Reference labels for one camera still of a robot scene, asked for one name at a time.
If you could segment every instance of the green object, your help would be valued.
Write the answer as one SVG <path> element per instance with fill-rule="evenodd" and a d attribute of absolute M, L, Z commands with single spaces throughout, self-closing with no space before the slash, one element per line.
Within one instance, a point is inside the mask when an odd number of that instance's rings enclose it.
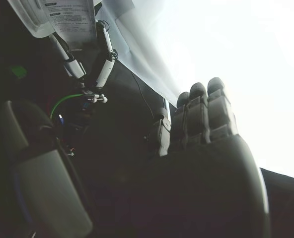
<path fill-rule="evenodd" d="M 10 70 L 17 76 L 18 79 L 22 79 L 27 75 L 27 70 L 19 65 L 11 66 Z"/>
<path fill-rule="evenodd" d="M 58 107 L 58 105 L 61 103 L 61 102 L 64 102 L 65 100 L 67 99 L 70 99 L 70 98 L 76 98 L 76 97 L 81 97 L 83 96 L 83 94 L 73 94 L 73 95 L 69 95 L 69 96 L 66 96 L 66 97 L 63 97 L 61 98 L 52 108 L 51 110 L 51 113 L 50 113 L 50 119 L 52 119 L 52 116 L 53 116 L 53 113 L 55 111 L 55 109 Z"/>

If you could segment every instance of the dark surface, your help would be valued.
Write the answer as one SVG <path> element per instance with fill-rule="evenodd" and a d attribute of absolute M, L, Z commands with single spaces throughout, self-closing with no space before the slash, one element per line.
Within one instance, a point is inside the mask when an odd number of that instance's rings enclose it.
<path fill-rule="evenodd" d="M 6 1 L 0 1 L 0 106 L 7 99 L 25 98 L 47 111 L 48 100 L 55 101 L 69 92 L 72 82 L 47 39 L 33 38 Z M 11 65 L 24 66 L 28 75 L 18 80 Z M 143 94 L 155 110 L 162 98 L 139 81 Z M 109 237 L 122 217 L 122 184 L 147 159 L 147 135 L 151 114 L 141 98 L 130 71 L 116 62 L 104 90 L 109 101 L 98 105 L 91 128 L 84 135 L 75 158 L 95 202 L 102 233 Z M 294 178 L 262 170 L 269 196 L 274 238 L 294 237 Z M 8 179 L 8 163 L 0 141 L 0 237 L 11 237 L 24 227 L 22 214 Z"/>

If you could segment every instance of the white paper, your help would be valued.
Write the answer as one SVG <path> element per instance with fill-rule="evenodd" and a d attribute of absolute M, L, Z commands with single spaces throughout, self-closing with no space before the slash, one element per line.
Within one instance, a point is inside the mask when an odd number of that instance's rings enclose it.
<path fill-rule="evenodd" d="M 43 0 L 42 7 L 55 31 L 71 50 L 95 39 L 94 7 L 91 0 Z"/>

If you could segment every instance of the green wire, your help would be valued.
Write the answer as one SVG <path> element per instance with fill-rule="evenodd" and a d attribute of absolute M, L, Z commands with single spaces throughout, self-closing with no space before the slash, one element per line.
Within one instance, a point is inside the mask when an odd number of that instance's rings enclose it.
<path fill-rule="evenodd" d="M 73 95 L 68 95 L 66 97 L 63 97 L 61 98 L 52 108 L 51 110 L 51 113 L 50 113 L 50 119 L 52 119 L 52 116 L 53 116 L 53 113 L 55 111 L 55 109 L 58 107 L 58 105 L 61 103 L 61 102 L 64 102 L 65 100 L 67 99 L 70 99 L 70 98 L 76 98 L 76 97 L 81 97 L 83 96 L 83 94 L 73 94 Z"/>

